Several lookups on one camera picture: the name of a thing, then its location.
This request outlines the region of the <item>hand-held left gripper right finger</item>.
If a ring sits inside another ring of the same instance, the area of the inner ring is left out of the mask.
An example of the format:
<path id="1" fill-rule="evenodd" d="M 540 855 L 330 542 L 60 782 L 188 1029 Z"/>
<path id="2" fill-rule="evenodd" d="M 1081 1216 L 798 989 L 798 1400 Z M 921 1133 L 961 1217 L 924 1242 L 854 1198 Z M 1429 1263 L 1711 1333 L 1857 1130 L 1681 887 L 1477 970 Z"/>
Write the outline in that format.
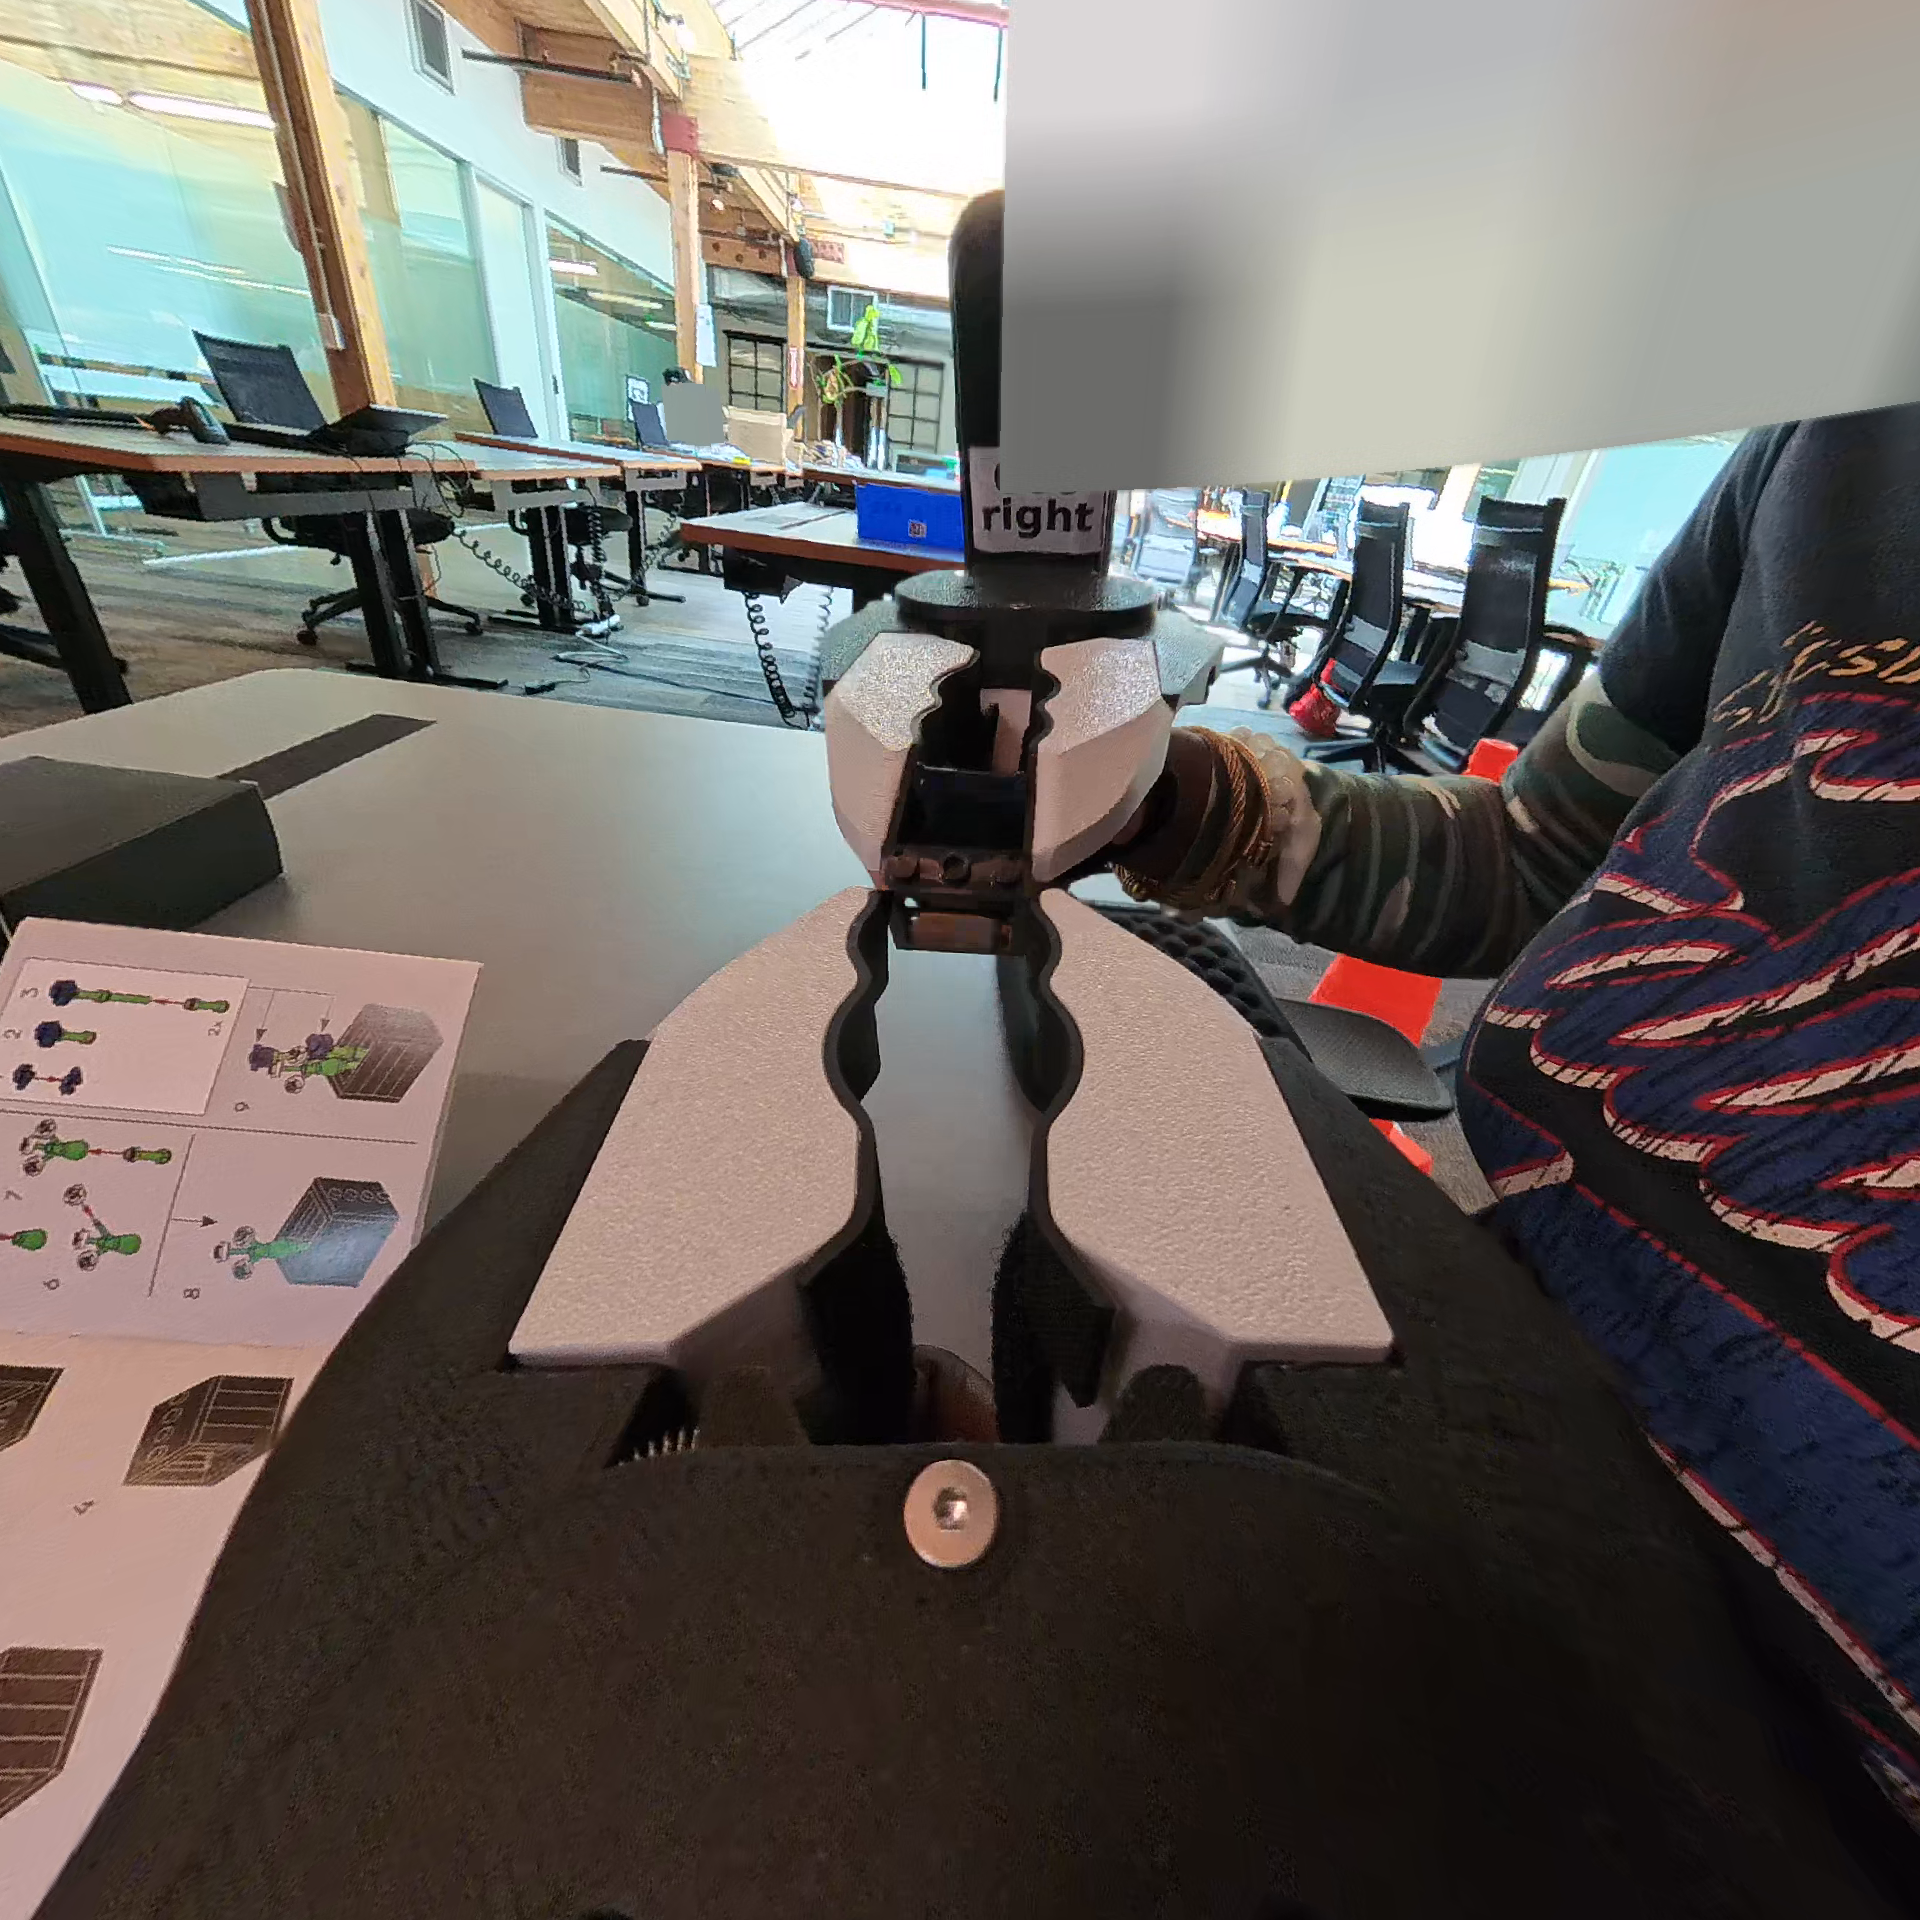
<path id="1" fill-rule="evenodd" d="M 1224 1410 L 1250 1364 L 1388 1361 L 1384 1309 L 1242 1014 L 1070 893 L 1039 893 L 1020 941 L 1023 1311 L 1056 1410 L 1114 1410 L 1154 1367 Z"/>

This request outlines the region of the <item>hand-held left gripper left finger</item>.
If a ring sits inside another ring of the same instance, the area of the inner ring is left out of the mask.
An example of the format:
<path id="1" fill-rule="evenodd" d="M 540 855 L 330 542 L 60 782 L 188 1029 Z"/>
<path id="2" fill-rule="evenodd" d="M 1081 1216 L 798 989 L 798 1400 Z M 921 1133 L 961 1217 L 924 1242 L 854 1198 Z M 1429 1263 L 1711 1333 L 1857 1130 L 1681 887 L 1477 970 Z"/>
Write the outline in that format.
<path id="1" fill-rule="evenodd" d="M 738 1367 L 826 1410 L 908 1410 L 908 1294 L 880 1199 L 877 893 L 836 893 L 686 997 L 512 1333 L 521 1364 Z"/>

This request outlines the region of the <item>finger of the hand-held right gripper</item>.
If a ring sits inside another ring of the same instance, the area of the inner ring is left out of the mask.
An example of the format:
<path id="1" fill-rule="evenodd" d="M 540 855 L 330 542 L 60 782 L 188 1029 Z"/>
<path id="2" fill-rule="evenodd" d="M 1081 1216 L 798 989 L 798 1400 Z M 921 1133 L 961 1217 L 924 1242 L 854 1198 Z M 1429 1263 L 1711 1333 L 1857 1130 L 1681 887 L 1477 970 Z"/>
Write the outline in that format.
<path id="1" fill-rule="evenodd" d="M 1151 638 L 1047 646 L 1030 772 L 1029 871 L 1065 878 L 1101 852 L 1161 780 L 1173 708 Z"/>
<path id="2" fill-rule="evenodd" d="M 892 887 L 910 775 L 982 760 L 978 649 L 921 631 L 882 631 L 824 698 L 834 820 L 872 887 Z"/>

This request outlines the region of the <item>white instruction booklet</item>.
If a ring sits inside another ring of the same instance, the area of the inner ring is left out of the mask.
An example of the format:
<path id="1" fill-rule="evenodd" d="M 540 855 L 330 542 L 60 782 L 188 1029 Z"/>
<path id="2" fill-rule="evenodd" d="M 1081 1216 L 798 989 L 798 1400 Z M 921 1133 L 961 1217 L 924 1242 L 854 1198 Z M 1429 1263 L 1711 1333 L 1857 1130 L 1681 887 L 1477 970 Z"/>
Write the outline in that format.
<path id="1" fill-rule="evenodd" d="M 476 961 L 70 918 L 2 973 L 2 1916 L 144 1737 L 233 1521 L 425 1225 Z"/>

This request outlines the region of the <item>matte black box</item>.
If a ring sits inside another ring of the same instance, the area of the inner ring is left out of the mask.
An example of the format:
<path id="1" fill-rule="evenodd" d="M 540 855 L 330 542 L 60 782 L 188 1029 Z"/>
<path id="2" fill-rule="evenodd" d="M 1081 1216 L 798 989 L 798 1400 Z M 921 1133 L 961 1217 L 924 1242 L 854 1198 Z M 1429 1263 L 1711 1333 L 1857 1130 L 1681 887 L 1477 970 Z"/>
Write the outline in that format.
<path id="1" fill-rule="evenodd" d="M 196 928 L 280 876 L 261 791 L 26 757 L 2 768 L 2 941 L 25 920 Z"/>

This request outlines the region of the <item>grey desk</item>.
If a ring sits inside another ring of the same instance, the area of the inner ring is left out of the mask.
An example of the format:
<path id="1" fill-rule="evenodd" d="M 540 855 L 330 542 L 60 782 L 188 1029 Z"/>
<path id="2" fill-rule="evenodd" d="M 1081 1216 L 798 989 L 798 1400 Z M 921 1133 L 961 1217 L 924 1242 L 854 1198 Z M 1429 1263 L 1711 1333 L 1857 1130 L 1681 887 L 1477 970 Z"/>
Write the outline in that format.
<path id="1" fill-rule="evenodd" d="M 952 1447 L 641 1455 L 639 1360 L 512 1328 L 697 973 L 849 876 L 769 732 L 258 674 L 6 743 L 194 772 L 416 722 L 273 802 L 216 929 L 484 964 L 452 1194 L 292 1337 L 4 1333 L 4 1916 L 1447 1916 L 1494 1889 L 1469 1604 L 1328 1471 Z"/>

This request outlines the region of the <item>person's right hand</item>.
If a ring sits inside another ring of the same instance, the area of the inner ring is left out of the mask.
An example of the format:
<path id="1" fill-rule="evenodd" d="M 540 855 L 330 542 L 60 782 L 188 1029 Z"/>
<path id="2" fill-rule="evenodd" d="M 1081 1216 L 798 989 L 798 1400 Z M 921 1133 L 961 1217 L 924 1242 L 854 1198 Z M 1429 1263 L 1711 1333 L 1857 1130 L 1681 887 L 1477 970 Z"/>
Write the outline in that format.
<path id="1" fill-rule="evenodd" d="M 1108 845 L 1110 871 L 1129 895 L 1168 902 L 1174 880 L 1186 871 L 1198 873 L 1192 860 L 1209 825 L 1213 788 L 1212 735 L 1174 729 L 1158 780 Z"/>

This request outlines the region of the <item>blue plastic crate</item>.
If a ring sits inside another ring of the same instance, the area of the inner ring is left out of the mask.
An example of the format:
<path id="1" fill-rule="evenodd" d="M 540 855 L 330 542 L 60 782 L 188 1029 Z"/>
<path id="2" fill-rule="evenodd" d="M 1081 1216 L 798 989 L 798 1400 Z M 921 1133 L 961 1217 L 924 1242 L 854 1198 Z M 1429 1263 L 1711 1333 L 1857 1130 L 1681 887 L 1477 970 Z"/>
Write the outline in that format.
<path id="1" fill-rule="evenodd" d="M 854 480 L 854 535 L 863 543 L 948 561 L 966 552 L 966 508 L 948 474 L 877 473 Z"/>

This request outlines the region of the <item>wooden table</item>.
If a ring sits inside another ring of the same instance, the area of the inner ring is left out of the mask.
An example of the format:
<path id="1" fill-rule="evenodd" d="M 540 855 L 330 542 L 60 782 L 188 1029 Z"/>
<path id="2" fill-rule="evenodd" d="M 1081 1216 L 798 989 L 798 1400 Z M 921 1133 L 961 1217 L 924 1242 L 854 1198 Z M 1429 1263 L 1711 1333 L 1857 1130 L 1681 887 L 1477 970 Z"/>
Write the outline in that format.
<path id="1" fill-rule="evenodd" d="M 791 729 L 809 729 L 820 708 L 822 644 L 832 609 L 822 607 L 805 669 L 789 686 L 764 601 L 783 601 L 793 585 L 813 585 L 849 591 L 853 609 L 858 612 L 904 578 L 961 565 L 958 552 L 941 549 L 865 538 L 853 509 L 817 503 L 686 519 L 678 542 L 716 560 L 721 585 L 740 594 L 759 671 L 777 714 Z"/>
<path id="2" fill-rule="evenodd" d="M 46 640 L 4 640 L 4 654 L 63 671 L 84 713 L 129 706 L 122 663 L 65 545 L 47 486 L 122 474 L 148 511 L 185 520 L 342 517 L 373 671 L 388 680 L 448 680 L 438 657 L 407 514 L 431 473 L 410 450 L 312 453 L 202 440 L 95 415 L 4 415 L 4 535 L 23 568 Z"/>

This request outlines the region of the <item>orange traffic cone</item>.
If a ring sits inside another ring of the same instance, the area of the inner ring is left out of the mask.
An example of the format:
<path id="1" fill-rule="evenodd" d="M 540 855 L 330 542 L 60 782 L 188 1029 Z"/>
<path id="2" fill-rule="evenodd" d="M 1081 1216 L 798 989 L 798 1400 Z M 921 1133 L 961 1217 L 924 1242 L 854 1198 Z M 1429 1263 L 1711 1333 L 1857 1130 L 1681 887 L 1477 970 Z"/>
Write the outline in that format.
<path id="1" fill-rule="evenodd" d="M 1426 1062 L 1454 1082 L 1460 1039 L 1439 1042 L 1438 1050 L 1423 1048 L 1426 1024 L 1432 1016 L 1439 989 L 1441 981 L 1434 976 L 1415 976 L 1389 967 L 1374 967 L 1351 956 L 1337 956 L 1313 985 L 1309 1001 L 1330 1002 L 1397 1026 L 1405 1039 L 1417 1042 Z M 1370 1125 L 1415 1170 L 1432 1177 L 1432 1151 L 1409 1135 L 1404 1119 L 1370 1119 Z"/>

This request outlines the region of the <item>black office chair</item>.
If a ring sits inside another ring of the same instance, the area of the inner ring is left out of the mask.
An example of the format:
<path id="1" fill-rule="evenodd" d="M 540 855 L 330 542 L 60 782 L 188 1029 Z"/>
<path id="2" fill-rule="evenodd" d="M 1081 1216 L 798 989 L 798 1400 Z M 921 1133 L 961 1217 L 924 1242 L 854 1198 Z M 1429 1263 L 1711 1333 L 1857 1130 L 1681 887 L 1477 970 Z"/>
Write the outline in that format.
<path id="1" fill-rule="evenodd" d="M 1597 663 L 1600 640 L 1544 616 L 1566 508 L 1480 500 L 1458 614 L 1388 748 L 1394 769 L 1463 775 L 1485 738 L 1524 748 Z"/>
<path id="2" fill-rule="evenodd" d="M 1421 678 L 1400 657 L 1408 503 L 1362 498 L 1356 511 L 1351 581 L 1338 599 L 1287 714 L 1309 741 L 1337 734 L 1344 717 L 1374 729 L 1405 713 Z"/>
<path id="3" fill-rule="evenodd" d="M 641 558 L 639 527 L 615 463 L 582 463 L 536 444 L 518 389 L 476 377 L 484 433 L 465 433 L 470 455 L 506 460 L 490 477 L 501 509 L 525 545 L 533 622 L 545 632 L 607 640 L 620 631 L 620 599 L 631 594 L 625 560 Z"/>
<path id="4" fill-rule="evenodd" d="M 405 450 L 417 426 L 441 421 L 382 405 L 329 421 L 285 342 L 237 342 L 198 329 L 194 340 L 231 415 L 224 430 L 228 440 L 376 456 Z M 407 511 L 407 527 L 416 552 L 450 538 L 452 533 L 446 514 L 420 508 Z M 336 561 L 349 558 L 342 517 L 265 519 L 263 529 L 276 543 L 324 549 Z M 462 618 L 470 634 L 486 631 L 486 616 L 470 607 L 446 604 L 431 591 L 422 604 L 431 614 Z M 359 586 L 316 596 L 304 605 L 294 638 L 302 646 L 316 646 L 319 625 L 360 609 Z"/>

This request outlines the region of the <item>person's dark clothing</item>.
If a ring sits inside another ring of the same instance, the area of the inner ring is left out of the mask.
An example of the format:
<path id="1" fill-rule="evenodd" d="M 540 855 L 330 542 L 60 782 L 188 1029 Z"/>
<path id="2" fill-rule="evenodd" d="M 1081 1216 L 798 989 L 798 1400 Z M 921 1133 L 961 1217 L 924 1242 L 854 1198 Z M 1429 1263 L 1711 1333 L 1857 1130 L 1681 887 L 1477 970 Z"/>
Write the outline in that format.
<path id="1" fill-rule="evenodd" d="M 1668 760 L 1463 1062 L 1497 1222 L 1909 1874 L 1916 618 L 1916 405 L 1749 433 L 1600 657 Z"/>

